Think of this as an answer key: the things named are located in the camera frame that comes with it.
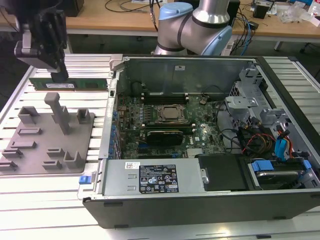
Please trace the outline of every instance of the barcode sticker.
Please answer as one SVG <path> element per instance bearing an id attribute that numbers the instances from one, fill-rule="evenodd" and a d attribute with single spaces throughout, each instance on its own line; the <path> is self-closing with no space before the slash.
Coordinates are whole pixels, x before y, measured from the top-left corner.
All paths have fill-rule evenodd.
<path id="1" fill-rule="evenodd" d="M 47 83 L 48 89 L 74 89 L 75 85 L 72 83 Z"/>

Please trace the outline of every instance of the green circuit board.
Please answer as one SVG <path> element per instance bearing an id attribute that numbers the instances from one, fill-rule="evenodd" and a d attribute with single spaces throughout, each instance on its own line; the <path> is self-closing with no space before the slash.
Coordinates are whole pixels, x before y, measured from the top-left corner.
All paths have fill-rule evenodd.
<path id="1" fill-rule="evenodd" d="M 153 124 L 159 118 L 158 111 L 166 105 L 145 105 L 138 98 L 119 97 L 119 133 L 122 139 L 122 159 L 143 158 L 188 158 L 188 149 L 201 150 L 204 154 L 225 153 L 225 145 L 220 139 L 214 123 L 215 103 L 200 105 L 201 96 L 190 96 L 189 102 L 179 105 L 183 112 L 181 123 L 192 123 L 194 127 L 172 127 L 184 132 L 183 140 L 176 146 L 149 146 L 146 135 L 149 129 L 143 128 L 147 122 Z"/>

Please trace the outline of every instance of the power supply label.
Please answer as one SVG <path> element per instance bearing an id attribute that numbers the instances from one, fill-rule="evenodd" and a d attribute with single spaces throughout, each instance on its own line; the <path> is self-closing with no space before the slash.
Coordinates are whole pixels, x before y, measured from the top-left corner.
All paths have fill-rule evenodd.
<path id="1" fill-rule="evenodd" d="M 139 192 L 142 194 L 178 193 L 176 165 L 140 165 Z"/>

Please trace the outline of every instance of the gray 3d printed part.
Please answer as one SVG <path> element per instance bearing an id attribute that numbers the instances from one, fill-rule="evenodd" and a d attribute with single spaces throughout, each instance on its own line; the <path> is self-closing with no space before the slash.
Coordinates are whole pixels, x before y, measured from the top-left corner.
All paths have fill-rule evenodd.
<path id="1" fill-rule="evenodd" d="M 75 169 L 82 164 L 83 160 L 81 159 L 79 152 L 76 151 L 74 157 L 71 157 L 70 153 L 66 151 L 64 154 L 63 162 L 66 163 L 69 169 Z"/>
<path id="2" fill-rule="evenodd" d="M 20 111 L 23 120 L 2 152 L 0 176 L 77 174 L 84 171 L 95 115 L 87 109 L 68 113 L 57 101 L 59 95 L 53 92 L 50 95 L 46 100 L 49 100 L 53 113 L 58 112 L 58 117 L 53 117 L 52 113 L 37 113 L 30 107 Z M 65 121 L 68 134 L 62 132 Z"/>
<path id="3" fill-rule="evenodd" d="M 62 148 L 48 148 L 46 154 L 48 154 L 49 158 L 64 157 L 65 151 Z"/>
<path id="4" fill-rule="evenodd" d="M 35 141 L 14 141 L 11 144 L 11 148 L 15 149 L 34 149 L 36 146 Z"/>
<path id="5" fill-rule="evenodd" d="M 54 120 L 59 124 L 64 135 L 69 134 L 69 119 L 66 117 L 66 113 L 60 106 L 60 96 L 57 92 L 48 92 L 45 95 L 44 102 L 48 104 L 54 114 Z"/>
<path id="6" fill-rule="evenodd" d="M 39 114 L 34 106 L 24 106 L 18 113 L 18 117 L 24 124 L 35 124 L 33 117 L 36 116 L 39 116 Z"/>
<path id="7" fill-rule="evenodd" d="M 39 127 L 22 128 L 17 133 L 20 136 L 23 136 L 23 135 L 39 135 L 39 134 L 41 134 L 41 128 L 39 128 Z"/>
<path id="8" fill-rule="evenodd" d="M 15 171 L 17 166 L 13 161 L 2 161 L 0 162 L 0 171 Z"/>
<path id="9" fill-rule="evenodd" d="M 44 161 L 42 164 L 42 167 L 45 170 L 58 170 L 62 169 L 62 165 L 58 160 L 53 160 L 53 161 Z"/>
<path id="10" fill-rule="evenodd" d="M 90 113 L 87 108 L 79 108 L 76 113 L 76 117 L 78 118 L 79 124 L 85 124 L 90 122 Z"/>
<path id="11" fill-rule="evenodd" d="M 22 157 L 22 152 L 18 148 L 9 148 L 2 151 L 2 156 L 6 159 L 16 159 Z"/>

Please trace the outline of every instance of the cpu socket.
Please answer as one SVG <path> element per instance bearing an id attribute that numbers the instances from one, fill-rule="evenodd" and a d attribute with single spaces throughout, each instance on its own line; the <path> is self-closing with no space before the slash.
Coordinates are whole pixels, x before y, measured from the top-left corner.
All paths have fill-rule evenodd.
<path id="1" fill-rule="evenodd" d="M 158 106 L 158 119 L 156 122 L 180 122 L 185 120 L 184 107 L 182 105 Z"/>

